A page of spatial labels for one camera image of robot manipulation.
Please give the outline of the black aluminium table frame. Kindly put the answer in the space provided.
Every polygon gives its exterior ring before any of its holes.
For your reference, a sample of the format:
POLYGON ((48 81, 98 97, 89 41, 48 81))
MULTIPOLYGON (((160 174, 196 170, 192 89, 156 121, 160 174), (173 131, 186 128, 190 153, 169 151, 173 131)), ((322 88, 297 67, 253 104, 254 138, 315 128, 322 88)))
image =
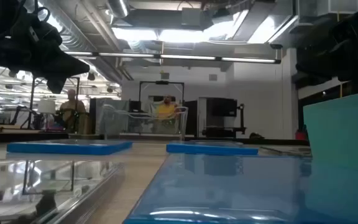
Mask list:
MULTIPOLYGON (((69 134, 70 139, 104 139, 102 134, 69 134)), ((140 141, 176 141, 180 136, 164 135, 164 134, 120 134, 110 135, 108 139, 128 139, 140 141)), ((185 141, 232 141, 241 142, 250 145, 274 145, 274 146, 310 146, 306 140, 293 140, 293 139, 242 139, 242 138, 198 138, 198 137, 185 137, 185 141)))

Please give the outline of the black CD jewel case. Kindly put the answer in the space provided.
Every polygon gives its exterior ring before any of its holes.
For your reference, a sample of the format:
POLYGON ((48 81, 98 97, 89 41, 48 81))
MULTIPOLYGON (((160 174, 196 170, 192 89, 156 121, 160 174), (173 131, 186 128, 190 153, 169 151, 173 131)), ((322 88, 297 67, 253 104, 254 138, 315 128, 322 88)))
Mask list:
POLYGON ((124 179, 122 162, 0 159, 0 224, 88 224, 124 179))

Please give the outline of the blue Blu-ray case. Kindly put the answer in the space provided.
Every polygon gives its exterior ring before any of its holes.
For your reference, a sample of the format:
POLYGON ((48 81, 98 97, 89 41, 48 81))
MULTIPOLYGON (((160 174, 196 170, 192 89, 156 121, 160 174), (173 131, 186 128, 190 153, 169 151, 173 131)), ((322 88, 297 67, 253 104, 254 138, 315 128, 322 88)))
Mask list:
POLYGON ((105 156, 130 149, 132 141, 56 139, 45 141, 12 142, 7 152, 26 154, 77 154, 105 156))
POLYGON ((123 224, 358 224, 358 171, 302 157, 171 154, 123 224))
POLYGON ((175 141, 166 145, 169 153, 220 156, 257 156, 259 148, 232 141, 175 141))

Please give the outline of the teal plastic tray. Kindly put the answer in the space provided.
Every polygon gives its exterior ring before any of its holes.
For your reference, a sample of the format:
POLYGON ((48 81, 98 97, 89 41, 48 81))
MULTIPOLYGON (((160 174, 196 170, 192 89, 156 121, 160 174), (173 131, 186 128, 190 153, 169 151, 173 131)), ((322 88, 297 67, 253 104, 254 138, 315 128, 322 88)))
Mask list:
POLYGON ((316 161, 358 170, 358 94, 303 108, 316 161))

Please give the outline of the silver air duct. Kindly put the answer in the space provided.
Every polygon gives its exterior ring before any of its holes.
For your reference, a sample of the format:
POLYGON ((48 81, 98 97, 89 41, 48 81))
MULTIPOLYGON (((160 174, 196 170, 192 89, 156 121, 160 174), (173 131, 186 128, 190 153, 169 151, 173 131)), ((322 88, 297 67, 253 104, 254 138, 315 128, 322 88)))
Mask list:
POLYGON ((127 0, 106 0, 106 4, 114 17, 123 18, 129 14, 130 6, 127 0))

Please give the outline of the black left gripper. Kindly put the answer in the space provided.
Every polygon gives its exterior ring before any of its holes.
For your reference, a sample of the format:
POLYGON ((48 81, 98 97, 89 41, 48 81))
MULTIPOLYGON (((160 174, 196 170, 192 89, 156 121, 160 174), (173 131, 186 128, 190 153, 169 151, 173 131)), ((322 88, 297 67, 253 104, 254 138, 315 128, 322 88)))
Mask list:
POLYGON ((28 12, 0 12, 0 66, 28 71, 44 78, 52 93, 60 93, 65 79, 88 73, 90 66, 60 50, 59 32, 28 12))

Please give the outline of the black monitor on stand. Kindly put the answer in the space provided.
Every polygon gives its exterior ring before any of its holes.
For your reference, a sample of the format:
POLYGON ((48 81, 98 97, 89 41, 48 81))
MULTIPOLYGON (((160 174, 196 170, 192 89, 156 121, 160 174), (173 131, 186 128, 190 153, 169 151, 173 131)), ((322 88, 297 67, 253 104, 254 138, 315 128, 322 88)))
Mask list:
POLYGON ((245 134, 243 103, 230 98, 207 98, 201 135, 207 138, 236 138, 245 134))

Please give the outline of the black gantry frame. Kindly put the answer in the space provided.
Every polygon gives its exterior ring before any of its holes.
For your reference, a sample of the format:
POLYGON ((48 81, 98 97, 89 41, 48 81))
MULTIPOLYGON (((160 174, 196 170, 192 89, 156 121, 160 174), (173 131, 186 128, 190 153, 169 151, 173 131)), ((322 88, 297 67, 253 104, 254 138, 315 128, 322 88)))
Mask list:
POLYGON ((139 82, 138 101, 143 103, 163 103, 166 96, 170 96, 172 102, 184 102, 185 84, 166 80, 139 82))
MULTIPOLYGON (((42 83, 44 81, 44 79, 42 78, 41 80, 37 81, 37 78, 35 76, 32 76, 32 88, 31 88, 31 93, 30 93, 30 103, 29 103, 29 117, 27 118, 27 129, 31 128, 31 124, 32 124, 32 115, 33 115, 33 104, 34 104, 34 93, 35 93, 35 87, 42 83)), ((77 81, 77 84, 75 85, 76 87, 76 95, 75 95, 75 111, 72 112, 73 115, 76 116, 76 114, 78 113, 78 94, 79 94, 79 87, 80 87, 80 78, 79 77, 70 77, 68 78, 71 80, 75 79, 77 81)))

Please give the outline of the clear plastic bin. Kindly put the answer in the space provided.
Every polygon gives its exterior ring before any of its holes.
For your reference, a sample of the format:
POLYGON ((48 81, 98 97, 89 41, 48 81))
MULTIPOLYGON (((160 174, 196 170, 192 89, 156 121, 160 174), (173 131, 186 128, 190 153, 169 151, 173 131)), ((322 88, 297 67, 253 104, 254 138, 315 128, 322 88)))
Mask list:
POLYGON ((128 112, 104 105, 100 133, 106 138, 137 134, 185 138, 188 108, 179 106, 169 113, 128 112))

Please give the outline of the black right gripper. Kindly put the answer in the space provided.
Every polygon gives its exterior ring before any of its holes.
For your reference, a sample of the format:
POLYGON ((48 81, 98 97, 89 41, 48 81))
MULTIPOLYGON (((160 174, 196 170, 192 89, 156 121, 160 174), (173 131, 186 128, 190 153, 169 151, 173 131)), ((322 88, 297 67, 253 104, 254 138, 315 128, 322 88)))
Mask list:
MULTIPOLYGON (((341 82, 352 82, 358 87, 358 12, 339 21, 332 29, 336 57, 335 75, 341 82)), ((331 79, 331 36, 327 30, 312 30, 295 41, 296 69, 311 77, 331 79)))

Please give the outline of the long ceiling light bar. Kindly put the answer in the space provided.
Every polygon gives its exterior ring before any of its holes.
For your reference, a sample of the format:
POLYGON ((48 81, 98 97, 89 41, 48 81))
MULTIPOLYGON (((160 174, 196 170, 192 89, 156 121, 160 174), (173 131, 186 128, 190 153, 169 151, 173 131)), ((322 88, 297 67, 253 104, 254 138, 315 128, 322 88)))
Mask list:
POLYGON ((248 58, 248 57, 218 57, 203 55, 174 55, 174 54, 137 54, 124 52, 78 52, 65 51, 66 54, 78 57, 122 57, 122 58, 147 58, 147 59, 177 59, 177 60, 202 60, 216 62, 238 62, 238 63, 265 63, 279 64, 279 59, 248 58))

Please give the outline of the white lampshade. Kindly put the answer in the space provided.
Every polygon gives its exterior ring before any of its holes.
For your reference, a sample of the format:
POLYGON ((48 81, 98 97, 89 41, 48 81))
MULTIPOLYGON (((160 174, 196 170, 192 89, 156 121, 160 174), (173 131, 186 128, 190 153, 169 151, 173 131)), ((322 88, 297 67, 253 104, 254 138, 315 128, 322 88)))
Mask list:
POLYGON ((53 100, 40 100, 37 111, 39 113, 55 114, 56 105, 53 100))

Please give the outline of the person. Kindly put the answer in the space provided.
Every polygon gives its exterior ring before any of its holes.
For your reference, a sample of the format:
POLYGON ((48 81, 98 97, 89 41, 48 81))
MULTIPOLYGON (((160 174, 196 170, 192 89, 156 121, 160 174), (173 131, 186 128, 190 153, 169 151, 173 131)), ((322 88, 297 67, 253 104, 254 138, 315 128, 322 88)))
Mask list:
POLYGON ((64 127, 71 133, 83 133, 86 119, 86 108, 82 101, 77 100, 76 91, 69 89, 68 100, 61 104, 60 111, 63 112, 62 119, 64 127))
POLYGON ((178 120, 178 105, 170 95, 163 97, 162 104, 157 106, 156 132, 160 134, 176 134, 178 120))

